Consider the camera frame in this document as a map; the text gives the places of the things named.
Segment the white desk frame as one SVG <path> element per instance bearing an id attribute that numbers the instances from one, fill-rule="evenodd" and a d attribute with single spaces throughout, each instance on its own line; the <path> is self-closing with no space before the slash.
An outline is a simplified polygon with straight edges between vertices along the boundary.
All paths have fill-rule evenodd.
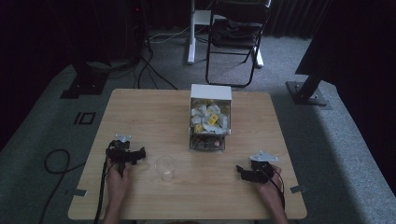
<path id="1" fill-rule="evenodd" d="M 247 49 L 253 65 L 263 67 L 260 40 L 269 19 L 271 0 L 212 0 L 207 9 L 196 9 L 191 0 L 188 63 L 195 62 L 197 25 L 208 29 L 210 46 Z"/>

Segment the black stand with base plate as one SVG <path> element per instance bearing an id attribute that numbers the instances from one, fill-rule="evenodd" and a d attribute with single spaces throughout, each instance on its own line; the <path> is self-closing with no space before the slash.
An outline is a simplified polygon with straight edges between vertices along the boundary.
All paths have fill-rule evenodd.
<path id="1" fill-rule="evenodd" d="M 69 88 L 63 91 L 61 99 L 77 99 L 80 95 L 101 95 L 109 73 L 89 66 L 73 47 L 69 47 L 67 53 L 76 76 Z"/>

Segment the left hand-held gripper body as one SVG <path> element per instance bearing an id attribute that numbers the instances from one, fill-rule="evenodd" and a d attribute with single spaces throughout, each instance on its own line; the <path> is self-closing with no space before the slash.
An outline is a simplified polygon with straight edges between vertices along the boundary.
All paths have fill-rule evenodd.
<path id="1" fill-rule="evenodd" d="M 127 162 L 139 159 L 138 151 L 130 150 L 131 135 L 116 134 L 115 139 L 112 140 L 107 149 L 106 156 L 110 158 L 113 163 L 117 164 L 117 169 L 120 174 L 123 173 Z"/>

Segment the black folding chair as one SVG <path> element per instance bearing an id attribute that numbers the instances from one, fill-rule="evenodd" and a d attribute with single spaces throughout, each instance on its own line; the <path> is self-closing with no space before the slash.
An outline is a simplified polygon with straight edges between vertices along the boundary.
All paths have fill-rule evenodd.
<path id="1" fill-rule="evenodd" d="M 270 18 L 273 0 L 213 0 L 206 48 L 205 81 L 210 85 L 247 87 L 254 76 L 262 34 Z M 209 78 L 210 56 L 245 55 L 253 57 L 246 83 L 218 83 Z"/>

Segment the black post with bolted base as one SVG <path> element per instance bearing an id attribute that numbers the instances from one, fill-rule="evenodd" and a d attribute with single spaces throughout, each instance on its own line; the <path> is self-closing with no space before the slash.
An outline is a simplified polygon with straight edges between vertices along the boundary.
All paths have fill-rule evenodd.
<path id="1" fill-rule="evenodd" d="M 290 96 L 296 105 L 316 105 L 321 109 L 331 109 L 330 102 L 326 100 L 318 89 L 320 81 L 325 76 L 326 56 L 323 54 L 320 39 L 324 36 L 321 32 L 321 25 L 326 21 L 326 14 L 331 8 L 333 0 L 325 0 L 325 8 L 320 11 L 320 21 L 307 51 L 305 52 L 296 75 L 307 75 L 305 82 L 288 81 L 286 86 Z"/>

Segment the pile of white tea bags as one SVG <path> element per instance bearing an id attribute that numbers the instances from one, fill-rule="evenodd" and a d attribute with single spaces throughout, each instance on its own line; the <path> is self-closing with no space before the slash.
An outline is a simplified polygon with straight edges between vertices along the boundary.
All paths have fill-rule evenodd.
<path id="1" fill-rule="evenodd" d="M 196 134 L 231 133 L 231 102 L 227 100 L 191 100 L 190 127 Z"/>

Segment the person's right hand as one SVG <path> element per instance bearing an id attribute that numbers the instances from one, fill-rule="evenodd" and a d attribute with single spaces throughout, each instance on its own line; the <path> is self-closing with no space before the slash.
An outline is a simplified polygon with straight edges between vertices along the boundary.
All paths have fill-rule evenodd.
<path id="1" fill-rule="evenodd" d="M 270 181 L 265 184 L 262 183 L 254 183 L 253 186 L 255 190 L 259 193 L 262 201 L 269 197 L 278 196 L 281 200 L 280 191 L 282 189 L 282 181 L 280 180 L 281 169 L 275 165 L 273 165 L 273 169 L 275 170 L 275 174 Z"/>

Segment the clear plastic cup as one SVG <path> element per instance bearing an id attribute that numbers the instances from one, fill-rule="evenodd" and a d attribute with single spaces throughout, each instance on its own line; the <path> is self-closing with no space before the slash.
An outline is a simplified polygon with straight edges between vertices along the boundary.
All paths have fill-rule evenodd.
<path id="1" fill-rule="evenodd" d="M 155 169 L 162 181 L 169 182 L 175 178 L 176 160 L 171 156 L 162 156 L 155 163 Z"/>

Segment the white box with clear drawer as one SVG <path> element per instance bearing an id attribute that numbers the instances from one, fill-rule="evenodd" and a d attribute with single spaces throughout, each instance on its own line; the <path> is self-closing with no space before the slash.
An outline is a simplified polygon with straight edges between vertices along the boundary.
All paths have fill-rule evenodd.
<path id="1" fill-rule="evenodd" d="M 232 89 L 227 86 L 192 84 L 190 112 L 191 100 L 193 98 L 227 100 L 232 105 Z M 196 134 L 192 132 L 191 127 L 189 129 L 189 135 L 190 149 L 192 150 L 223 151 L 225 149 L 225 138 L 227 135 Z"/>

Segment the person's left hand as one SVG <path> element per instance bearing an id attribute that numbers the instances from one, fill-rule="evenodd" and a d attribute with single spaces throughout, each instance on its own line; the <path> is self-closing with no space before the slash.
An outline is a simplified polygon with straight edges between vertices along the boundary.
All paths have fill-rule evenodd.
<path id="1" fill-rule="evenodd" d="M 110 201 L 122 201 L 130 192 L 132 165 L 127 163 L 120 174 L 114 163 L 110 161 L 107 165 L 107 191 Z"/>

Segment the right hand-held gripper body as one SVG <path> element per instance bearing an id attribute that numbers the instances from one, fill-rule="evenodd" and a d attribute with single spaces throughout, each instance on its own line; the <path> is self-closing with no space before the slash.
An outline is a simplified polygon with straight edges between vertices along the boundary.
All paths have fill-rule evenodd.
<path id="1" fill-rule="evenodd" d="M 245 175 L 249 182 L 267 183 L 275 174 L 271 161 L 278 161 L 278 157 L 259 151 L 249 158 L 251 170 L 242 175 Z"/>

